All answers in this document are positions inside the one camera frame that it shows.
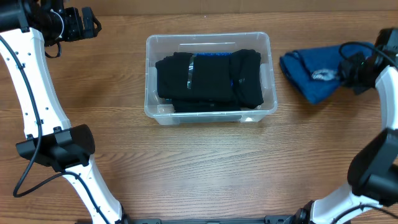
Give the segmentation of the blue denim jeans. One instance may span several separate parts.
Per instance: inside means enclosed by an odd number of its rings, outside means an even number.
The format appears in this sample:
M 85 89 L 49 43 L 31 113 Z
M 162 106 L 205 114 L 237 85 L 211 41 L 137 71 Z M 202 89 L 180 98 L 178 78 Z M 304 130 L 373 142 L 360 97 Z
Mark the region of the blue denim jeans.
M 332 45 L 293 50 L 279 59 L 285 77 L 310 103 L 322 102 L 341 86 L 353 89 L 357 95 L 367 90 L 340 75 L 343 57 L 339 48 Z

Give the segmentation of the black garment with stripe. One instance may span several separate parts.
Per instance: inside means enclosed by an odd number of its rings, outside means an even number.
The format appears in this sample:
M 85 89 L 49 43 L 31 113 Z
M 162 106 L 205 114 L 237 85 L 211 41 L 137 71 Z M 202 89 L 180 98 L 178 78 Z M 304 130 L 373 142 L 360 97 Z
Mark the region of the black garment with stripe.
M 185 101 L 171 100 L 176 113 L 201 113 L 217 111 L 240 111 L 240 106 L 235 102 L 217 102 L 217 101 Z

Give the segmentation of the sparkly blue green fabric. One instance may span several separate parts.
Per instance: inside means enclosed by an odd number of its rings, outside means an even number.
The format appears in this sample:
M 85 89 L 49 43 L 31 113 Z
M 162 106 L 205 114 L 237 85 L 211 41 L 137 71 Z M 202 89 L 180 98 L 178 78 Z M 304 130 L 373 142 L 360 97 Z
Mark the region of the sparkly blue green fabric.
M 197 53 L 193 58 L 193 85 L 196 89 L 231 89 L 230 53 Z

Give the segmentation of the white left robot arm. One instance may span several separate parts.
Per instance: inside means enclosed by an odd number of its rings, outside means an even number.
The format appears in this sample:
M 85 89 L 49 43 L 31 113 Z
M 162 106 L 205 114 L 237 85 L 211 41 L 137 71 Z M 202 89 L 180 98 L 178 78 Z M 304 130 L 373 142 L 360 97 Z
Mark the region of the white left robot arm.
M 19 99 L 25 141 L 16 148 L 29 164 L 51 167 L 76 190 L 93 223 L 129 223 L 95 162 L 95 143 L 85 124 L 72 126 L 49 74 L 46 48 L 91 39 L 101 30 L 90 7 L 63 1 L 1 2 L 1 55 Z

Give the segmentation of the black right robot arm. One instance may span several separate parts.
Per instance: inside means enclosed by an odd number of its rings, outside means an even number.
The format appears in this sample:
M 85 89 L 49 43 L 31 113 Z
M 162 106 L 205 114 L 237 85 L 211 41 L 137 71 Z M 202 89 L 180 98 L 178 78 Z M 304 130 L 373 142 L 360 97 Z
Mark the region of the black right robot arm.
M 291 84 L 311 103 L 338 87 L 359 95 L 374 88 L 381 104 L 381 132 L 351 161 L 347 182 L 310 201 L 286 223 L 350 223 L 358 215 L 397 203 L 397 29 L 382 29 L 375 44 L 295 50 L 280 58 Z

